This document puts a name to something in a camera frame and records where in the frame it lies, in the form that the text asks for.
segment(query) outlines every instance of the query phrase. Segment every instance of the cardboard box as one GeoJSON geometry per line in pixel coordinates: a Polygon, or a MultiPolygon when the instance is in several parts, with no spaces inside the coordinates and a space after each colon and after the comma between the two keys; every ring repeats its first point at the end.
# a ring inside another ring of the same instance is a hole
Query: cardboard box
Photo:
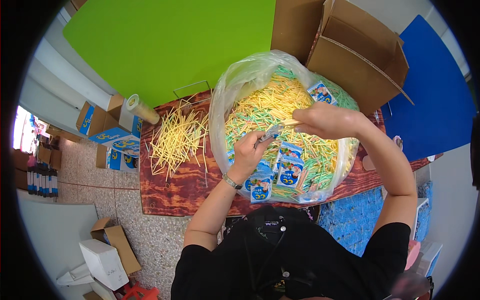
{"type": "Polygon", "coordinates": [[[15,166],[16,169],[19,169],[22,171],[28,171],[27,162],[28,162],[28,159],[30,158],[29,153],[22,152],[20,149],[14,149],[12,157],[13,157],[13,165],[15,166]]]}
{"type": "Polygon", "coordinates": [[[60,136],[64,139],[67,139],[69,141],[78,143],[79,141],[82,140],[82,137],[75,135],[73,133],[67,132],[65,130],[62,130],[60,128],[57,128],[55,126],[50,125],[48,129],[45,131],[48,134],[51,134],[52,136],[60,136]]]}
{"type": "Polygon", "coordinates": [[[119,122],[121,127],[130,129],[130,132],[134,136],[140,138],[143,120],[129,112],[126,107],[127,98],[124,98],[120,94],[116,94],[110,98],[107,112],[119,122]]]}
{"type": "Polygon", "coordinates": [[[40,161],[42,161],[42,162],[44,162],[48,165],[50,163],[51,152],[52,151],[50,149],[47,149],[44,146],[39,145],[38,146],[38,153],[37,153],[36,157],[38,159],[40,159],[40,161]]]}
{"type": "Polygon", "coordinates": [[[117,249],[99,240],[84,240],[79,244],[90,273],[98,281],[111,290],[129,282],[117,249]]]}
{"type": "Polygon", "coordinates": [[[54,170],[61,169],[61,151],[52,149],[50,153],[50,167],[54,170]]]}
{"type": "Polygon", "coordinates": [[[95,291],[88,292],[84,294],[85,300],[103,300],[95,291]]]}
{"type": "Polygon", "coordinates": [[[140,138],[120,126],[115,118],[99,106],[94,109],[88,139],[133,157],[138,157],[140,152],[140,138]]]}
{"type": "Polygon", "coordinates": [[[307,62],[325,0],[276,0],[271,49],[307,62]]]}
{"type": "Polygon", "coordinates": [[[90,123],[92,121],[93,112],[95,107],[88,102],[84,103],[82,110],[80,111],[80,115],[77,119],[77,129],[78,132],[88,135],[88,130],[90,129],[90,123]]]}
{"type": "Polygon", "coordinates": [[[341,86],[365,115],[400,93],[408,73],[401,45],[394,32],[347,0],[277,0],[272,48],[300,62],[311,49],[307,68],[341,86]]]}
{"type": "Polygon", "coordinates": [[[115,149],[98,145],[96,149],[96,167],[125,172],[138,172],[139,158],[126,155],[115,149]]]}
{"type": "Polygon", "coordinates": [[[325,0],[319,34],[307,68],[341,86],[362,113],[400,93],[408,63],[398,36],[383,23],[346,0],[325,0]]]}
{"type": "Polygon", "coordinates": [[[15,187],[20,190],[28,190],[27,172],[15,169],[15,187]]]}
{"type": "Polygon", "coordinates": [[[103,235],[104,233],[106,234],[110,245],[117,249],[121,263],[127,274],[141,270],[142,268],[128,244],[127,237],[125,236],[125,233],[123,233],[122,227],[120,225],[107,227],[109,221],[109,217],[98,220],[93,225],[90,235],[92,238],[106,243],[107,241],[104,239],[103,235]]]}

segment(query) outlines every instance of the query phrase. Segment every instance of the blue fabric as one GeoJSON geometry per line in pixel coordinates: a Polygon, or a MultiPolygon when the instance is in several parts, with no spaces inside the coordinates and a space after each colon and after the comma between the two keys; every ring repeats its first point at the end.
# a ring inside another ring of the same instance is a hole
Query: blue fabric
{"type": "Polygon", "coordinates": [[[455,59],[440,37],[417,16],[400,38],[410,67],[402,94],[382,106],[386,133],[399,135],[409,161],[470,143],[476,114],[472,95],[455,59]]]}
{"type": "Polygon", "coordinates": [[[429,181],[422,186],[418,187],[417,191],[419,198],[428,198],[428,204],[424,204],[419,209],[419,217],[417,219],[417,232],[415,233],[414,240],[420,243],[425,239],[430,227],[430,213],[432,212],[433,202],[433,182],[429,181]]]}
{"type": "Polygon", "coordinates": [[[384,203],[382,187],[320,205],[318,225],[362,256],[384,203]]]}

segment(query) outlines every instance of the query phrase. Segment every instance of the woman's right hand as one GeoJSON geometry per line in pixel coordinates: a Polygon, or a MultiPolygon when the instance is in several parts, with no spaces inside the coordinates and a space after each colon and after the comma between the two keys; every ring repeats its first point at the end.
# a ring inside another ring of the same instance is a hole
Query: woman's right hand
{"type": "Polygon", "coordinates": [[[369,120],[360,112],[339,108],[325,102],[315,102],[306,109],[296,109],[292,117],[303,124],[295,127],[296,132],[314,134],[322,139],[338,140],[357,137],[359,125],[369,120]]]}

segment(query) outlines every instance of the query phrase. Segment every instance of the black shirt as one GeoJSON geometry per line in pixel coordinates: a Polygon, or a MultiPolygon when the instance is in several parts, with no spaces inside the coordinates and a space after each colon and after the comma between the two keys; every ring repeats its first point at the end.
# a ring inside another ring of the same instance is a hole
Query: black shirt
{"type": "Polygon", "coordinates": [[[285,295],[293,300],[342,300],[389,295],[407,262],[408,225],[382,226],[358,257],[295,211],[264,206],[237,222],[213,251],[185,247],[172,299],[277,300],[285,295]]]}

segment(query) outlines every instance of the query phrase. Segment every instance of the watch strap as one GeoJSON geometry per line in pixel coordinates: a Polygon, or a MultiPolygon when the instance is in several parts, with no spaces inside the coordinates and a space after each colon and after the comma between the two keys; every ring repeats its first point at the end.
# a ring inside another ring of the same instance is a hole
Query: watch strap
{"type": "Polygon", "coordinates": [[[228,175],[226,173],[223,174],[222,178],[223,178],[223,180],[225,180],[226,183],[228,183],[229,185],[234,187],[236,190],[239,190],[243,187],[243,185],[241,185],[241,184],[236,184],[232,179],[230,179],[230,177],[228,177],[228,175]]]}

